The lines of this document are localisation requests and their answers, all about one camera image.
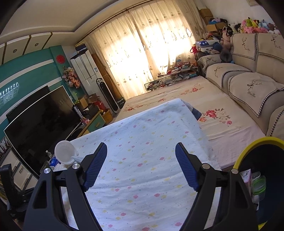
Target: metal screw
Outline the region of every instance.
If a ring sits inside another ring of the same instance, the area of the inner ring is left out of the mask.
[[[47,174],[47,173],[50,173],[50,168],[46,168],[43,172],[45,173],[45,174]]]
[[[237,169],[235,169],[235,168],[233,168],[233,169],[231,170],[231,172],[232,172],[233,174],[238,174],[238,173],[239,173],[239,171],[238,171]]]
[[[204,169],[209,169],[209,168],[210,168],[210,165],[209,165],[209,164],[203,164],[203,165],[202,165],[202,168],[204,168]]]
[[[80,168],[80,164],[78,164],[78,163],[73,164],[73,165],[72,165],[72,168],[73,168],[73,169],[78,169],[78,168]]]

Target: plastic cup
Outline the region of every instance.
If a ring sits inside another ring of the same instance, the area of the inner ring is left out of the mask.
[[[56,159],[66,165],[74,163],[74,159],[72,158],[72,156],[78,155],[78,152],[73,146],[73,144],[71,144],[67,140],[60,141],[55,146],[54,153]]]

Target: floral bedsheet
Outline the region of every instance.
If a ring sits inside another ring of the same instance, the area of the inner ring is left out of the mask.
[[[221,167],[233,164],[251,142],[265,136],[234,100],[201,76],[128,99],[116,121],[175,98],[202,113],[198,123]]]

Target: sofa cushion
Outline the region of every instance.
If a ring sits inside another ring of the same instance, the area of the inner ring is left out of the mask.
[[[278,34],[259,33],[256,71],[284,84],[284,39]]]
[[[198,60],[198,63],[202,64],[202,70],[206,74],[206,70],[209,66],[212,64],[221,63],[220,54],[203,56]]]
[[[234,34],[231,37],[231,53],[235,64],[256,71],[256,34]]]
[[[284,105],[284,84],[259,73],[233,76],[228,83],[229,95],[267,133],[273,111]]]
[[[272,113],[266,136],[274,136],[284,140],[284,106],[277,108]]]
[[[206,72],[206,78],[223,90],[225,93],[228,92],[228,80],[233,75],[237,75],[244,72],[250,72],[251,70],[233,64],[233,63],[217,63],[209,66]]]

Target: black tv screen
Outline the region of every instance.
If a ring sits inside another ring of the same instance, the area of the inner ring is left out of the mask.
[[[18,115],[20,115],[24,110],[26,110],[29,106],[33,103],[38,101],[40,98],[44,97],[50,93],[48,86],[44,86],[43,88],[39,89],[29,97],[27,97],[24,101],[19,103],[16,107],[14,107],[11,111],[9,111],[6,115],[8,122],[11,123]]]
[[[4,130],[17,153],[38,175],[59,141],[80,124],[78,114],[63,86],[50,92],[23,111]]]

